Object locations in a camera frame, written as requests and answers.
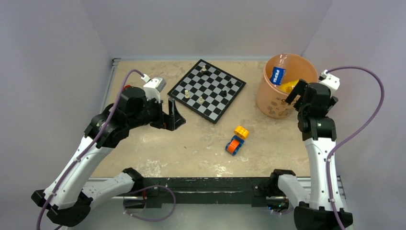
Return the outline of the blue pepsi bottle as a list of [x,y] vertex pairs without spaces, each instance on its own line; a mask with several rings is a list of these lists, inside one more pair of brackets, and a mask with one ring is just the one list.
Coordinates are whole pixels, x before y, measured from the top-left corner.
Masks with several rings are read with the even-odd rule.
[[285,76],[287,66],[287,54],[279,54],[274,59],[270,82],[275,86],[280,86]]

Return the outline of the yellow juice bottle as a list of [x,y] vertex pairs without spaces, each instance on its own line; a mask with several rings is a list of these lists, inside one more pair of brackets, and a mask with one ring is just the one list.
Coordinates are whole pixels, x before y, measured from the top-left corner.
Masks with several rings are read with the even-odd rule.
[[294,81],[290,81],[290,82],[281,84],[279,86],[279,89],[282,90],[283,92],[290,93],[294,89],[294,87],[297,85],[298,82],[299,82],[299,80],[294,80]]

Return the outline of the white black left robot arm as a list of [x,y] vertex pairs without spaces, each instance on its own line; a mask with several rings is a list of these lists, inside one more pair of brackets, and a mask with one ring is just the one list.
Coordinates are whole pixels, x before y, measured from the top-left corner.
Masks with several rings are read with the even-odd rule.
[[41,208],[40,215],[46,215],[58,228],[74,227],[93,208],[112,197],[145,195],[151,186],[133,168],[122,170],[97,187],[86,188],[85,184],[101,161],[129,136],[130,130],[149,125],[174,131],[185,124],[175,101],[170,98],[168,105],[165,113],[160,100],[148,99],[141,88],[124,86],[115,102],[92,118],[62,173],[48,188],[32,194],[32,200]]

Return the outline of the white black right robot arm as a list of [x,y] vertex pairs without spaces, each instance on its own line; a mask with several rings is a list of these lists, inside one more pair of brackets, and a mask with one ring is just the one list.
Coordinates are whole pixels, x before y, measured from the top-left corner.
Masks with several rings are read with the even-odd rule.
[[338,99],[326,85],[304,80],[298,81],[285,102],[290,104],[295,98],[298,129],[309,158],[311,189],[307,192],[287,170],[273,172],[276,178],[269,181],[269,189],[275,195],[287,196],[298,230],[344,230],[353,224],[353,215],[345,210],[339,193],[336,125],[327,116]]

